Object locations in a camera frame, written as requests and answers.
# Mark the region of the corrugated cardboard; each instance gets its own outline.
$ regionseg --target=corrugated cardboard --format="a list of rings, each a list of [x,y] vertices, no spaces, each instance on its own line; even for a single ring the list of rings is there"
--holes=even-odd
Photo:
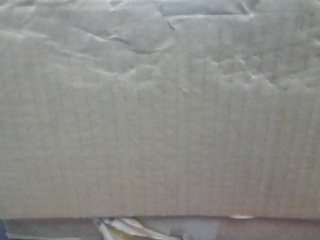
[[[0,217],[320,217],[318,0],[0,6]]]

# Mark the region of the cardboard surface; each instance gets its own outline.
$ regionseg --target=cardboard surface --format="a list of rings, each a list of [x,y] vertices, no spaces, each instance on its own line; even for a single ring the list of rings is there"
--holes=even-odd
[[[320,217],[320,2],[10,0],[0,217]]]

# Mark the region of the vertical line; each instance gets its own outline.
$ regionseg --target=vertical line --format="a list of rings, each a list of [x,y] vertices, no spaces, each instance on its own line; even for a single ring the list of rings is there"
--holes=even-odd
[[[201,136],[200,136],[200,153],[199,153],[199,157],[200,157],[200,164],[199,164],[199,172],[201,173],[201,175],[203,175],[203,169],[204,168],[204,162],[208,161],[208,159],[203,159],[203,152],[204,152],[204,114],[205,114],[205,91],[206,91],[206,83],[207,83],[207,37],[208,37],[208,24],[205,22],[204,24],[204,43],[203,43],[203,49],[204,49],[204,61],[203,61],[203,77],[202,77],[202,88],[201,88]],[[199,200],[198,201],[198,214],[201,214],[200,211],[200,203],[202,202],[203,204],[205,204],[204,201],[204,196],[203,196],[203,187],[201,184],[201,181],[199,181],[199,189],[200,189],[200,195],[199,195]]]
[[[192,46],[192,37],[189,37],[189,40],[190,40],[190,46]],[[192,83],[192,73],[193,73],[193,69],[192,69],[192,53],[191,53],[191,50],[189,49],[189,86],[188,86],[188,92],[187,92],[187,105],[188,105],[188,112],[187,112],[187,132],[188,132],[188,135],[187,135],[187,149],[186,149],[186,153],[187,153],[187,174],[189,176],[191,176],[191,158],[190,158],[190,147],[191,147],[191,140],[190,140],[190,136],[191,136],[191,128],[190,128],[190,121],[191,121],[191,105],[190,105],[190,98],[191,98],[191,90],[192,90],[192,87],[191,87],[191,83]],[[190,212],[190,177],[187,178],[187,214],[191,214]]]
[[[164,42],[164,23],[161,23],[161,38],[162,42]],[[167,121],[166,121],[166,76],[165,76],[165,68],[164,68],[164,62],[162,62],[161,65],[161,72],[162,72],[162,84],[163,84],[163,145],[164,145],[164,169],[165,169],[165,212],[169,214],[168,208],[170,209],[171,206],[169,204],[169,194],[168,194],[168,152],[167,152]]]
[[[220,61],[221,61],[221,41],[222,41],[222,24],[219,24],[219,30],[218,30],[218,56],[217,56],[217,75],[216,75],[216,90],[215,90],[215,96],[214,96],[214,104],[215,104],[215,108],[214,108],[214,117],[213,117],[213,121],[215,121],[215,127],[213,129],[213,138],[214,138],[214,149],[217,150],[217,109],[218,109],[218,100],[219,100],[219,88],[220,88]],[[211,175],[211,196],[210,196],[210,206],[211,206],[211,213],[214,213],[212,207],[213,207],[213,201],[215,199],[213,192],[216,192],[217,190],[214,189],[214,170],[212,170],[212,175]]]
[[[132,16],[133,16],[133,42],[136,43],[137,41],[137,36],[136,36],[136,16],[135,16],[135,11],[134,5],[132,2]],[[135,54],[135,63],[138,62],[138,54]],[[136,82],[139,83],[139,77],[138,77],[138,72],[136,71]],[[140,99],[140,89],[137,89],[137,107],[138,107],[138,129],[139,129],[139,158],[140,158],[140,166],[141,166],[141,173],[142,173],[142,190],[143,190],[143,211],[144,213],[146,212],[146,187],[145,187],[145,182],[146,182],[146,176],[145,176],[145,167],[144,167],[144,159],[143,159],[143,153],[142,153],[142,135],[141,135],[141,99]]]
[[[252,39],[252,24],[250,23],[250,21],[248,22],[249,24],[249,41]],[[247,56],[246,56],[246,60],[245,60],[245,64],[248,65],[248,62],[249,62],[249,55],[251,54],[251,52],[249,51],[249,45],[247,46],[247,49],[245,51],[247,53]],[[244,90],[246,90],[246,86],[247,86],[247,83],[244,83]],[[244,112],[245,112],[245,106],[246,106],[246,102],[247,102],[247,98],[246,98],[247,94],[246,92],[244,93],[244,96],[242,98],[242,101],[241,101],[241,117],[240,117],[240,134],[239,134],[239,140],[238,140],[238,143],[237,143],[237,146],[236,146],[236,149],[237,149],[237,158],[240,158],[240,161],[243,161],[242,159],[242,156],[239,155],[239,152],[241,152],[241,144],[242,144],[242,137],[243,137],[243,123],[244,123]],[[236,169],[239,168],[239,160],[236,160],[235,162],[236,164]],[[235,206],[236,206],[236,198],[237,198],[237,188],[238,188],[238,179],[239,179],[239,171],[236,173],[236,178],[235,178],[235,184],[233,185],[233,190],[232,190],[232,210],[231,210],[231,213],[232,214],[240,214],[239,212],[236,212],[235,211]]]
[[[262,32],[262,34],[263,34],[263,36],[262,36],[262,46],[265,46],[266,45],[266,36],[267,36],[267,32],[268,32],[268,24],[265,24],[265,29],[264,29],[264,31]],[[265,52],[265,50],[266,50],[266,48],[265,47],[263,47],[262,49],[261,49],[261,56],[260,56],[260,59],[261,59],[261,61],[260,61],[260,66],[259,66],[259,72],[263,75],[263,68],[264,68],[264,66],[263,66],[263,63],[264,63],[264,52]],[[261,88],[262,88],[262,81],[260,80],[260,82],[259,82],[259,85],[258,85],[258,100],[257,100],[257,102],[258,102],[258,104],[260,104],[260,102],[259,102],[259,100],[261,99],[260,98],[260,91],[261,91]],[[258,121],[255,121],[255,125],[254,125],[254,135],[255,135],[255,132],[256,132],[256,130],[257,130],[257,124],[258,124]],[[264,144],[263,145],[263,151],[265,150],[265,148],[266,148],[266,144]],[[260,163],[260,166],[261,166],[261,171],[260,171],[260,175],[259,175],[259,178],[258,178],[258,193],[257,193],[257,196],[256,196],[256,198],[255,198],[255,204],[254,204],[254,215],[256,215],[256,216],[258,216],[259,215],[259,213],[257,213],[257,206],[258,206],[258,201],[259,201],[259,195],[260,195],[260,192],[261,192],[261,187],[262,187],[262,174],[264,173],[263,172],[263,166],[264,166],[264,164],[265,164],[265,158],[263,157],[262,158],[262,162]]]
[[[229,85],[229,92],[228,92],[228,106],[227,106],[227,119],[226,119],[226,130],[225,130],[225,145],[224,145],[224,157],[222,157],[223,162],[222,162],[222,168],[223,168],[223,176],[222,176],[222,194],[221,194],[221,202],[220,202],[220,209],[225,209],[225,199],[226,199],[226,194],[225,194],[225,185],[226,185],[226,175],[227,175],[227,161],[228,161],[228,153],[227,150],[229,149],[229,137],[230,137],[230,118],[231,118],[231,104],[232,104],[232,96],[233,96],[233,91],[232,91],[232,85],[234,84],[235,77],[234,77],[234,71],[235,71],[235,46],[236,46],[236,30],[233,29],[232,31],[232,43],[233,43],[233,48],[232,48],[232,62],[231,62],[231,84]]]

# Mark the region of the cardboard box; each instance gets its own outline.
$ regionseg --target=cardboard box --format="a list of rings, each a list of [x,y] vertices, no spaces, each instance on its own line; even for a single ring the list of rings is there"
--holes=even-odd
[[[0,7],[0,217],[320,217],[320,2]]]

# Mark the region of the crumpled paper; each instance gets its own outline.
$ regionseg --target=crumpled paper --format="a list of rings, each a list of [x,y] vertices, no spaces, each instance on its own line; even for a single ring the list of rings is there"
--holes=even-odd
[[[138,240],[140,237],[154,240],[181,240],[179,237],[147,229],[132,217],[94,218],[93,223],[102,233],[104,240]]]

